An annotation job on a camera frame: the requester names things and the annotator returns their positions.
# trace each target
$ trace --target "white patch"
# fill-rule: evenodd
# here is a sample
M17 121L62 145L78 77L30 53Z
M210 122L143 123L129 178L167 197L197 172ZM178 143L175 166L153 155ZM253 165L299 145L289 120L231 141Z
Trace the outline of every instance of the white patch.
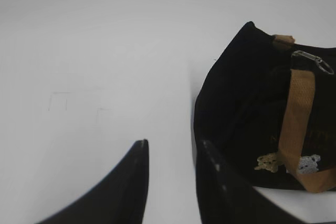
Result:
M319 171L317 162L321 161L319 155L303 156L300 158L298 173L311 174Z

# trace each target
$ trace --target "tan fabric tab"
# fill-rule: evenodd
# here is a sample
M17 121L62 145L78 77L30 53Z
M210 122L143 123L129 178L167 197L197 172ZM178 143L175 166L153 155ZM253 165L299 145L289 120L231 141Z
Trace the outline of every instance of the tan fabric tab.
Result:
M291 69L291 81L280 133L278 157L284 163L288 172L307 191L320 193L336 186L336 168L312 174L298 173L314 93L314 73Z
M290 35L274 35L273 46L280 51L288 50L292 47L295 39Z

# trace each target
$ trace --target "faint pencil lines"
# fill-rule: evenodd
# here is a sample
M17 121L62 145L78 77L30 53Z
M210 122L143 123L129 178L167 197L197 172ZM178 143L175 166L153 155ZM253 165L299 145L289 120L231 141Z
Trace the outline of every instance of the faint pencil lines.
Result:
M97 113L96 113L96 123L98 123L99 121L99 115L100 115L100 112L102 111L111 111L111 109L107 109L107 108L97 108Z
M0 72L2 72L3 61L4 61L4 56L1 55L1 56L0 56Z
M50 94L50 98L49 98L49 106L48 106L48 111L50 111L51 109L51 104L53 102L53 98L56 95L66 95L66 102L65 102L65 110L68 110L68 95L71 94L71 92L52 92Z

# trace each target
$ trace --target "white table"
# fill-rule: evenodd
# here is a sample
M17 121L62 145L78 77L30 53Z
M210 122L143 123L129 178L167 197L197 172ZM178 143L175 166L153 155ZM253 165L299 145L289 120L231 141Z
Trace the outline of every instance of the white table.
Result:
M40 221L150 144L144 224L201 223L193 101L245 22L334 47L335 0L0 0L0 223ZM336 195L260 191L307 222Z

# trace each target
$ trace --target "black bag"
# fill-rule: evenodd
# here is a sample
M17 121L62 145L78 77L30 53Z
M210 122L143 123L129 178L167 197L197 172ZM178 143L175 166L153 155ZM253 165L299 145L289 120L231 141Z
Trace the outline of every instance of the black bag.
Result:
M230 42L196 99L196 146L211 141L253 186L304 190L285 165L270 158L278 152L291 70L310 71L316 89L301 155L303 164L311 167L298 169L304 173L317 165L318 172L336 167L336 76L332 70L336 69L336 48L281 40L277 44L278 38L248 22Z

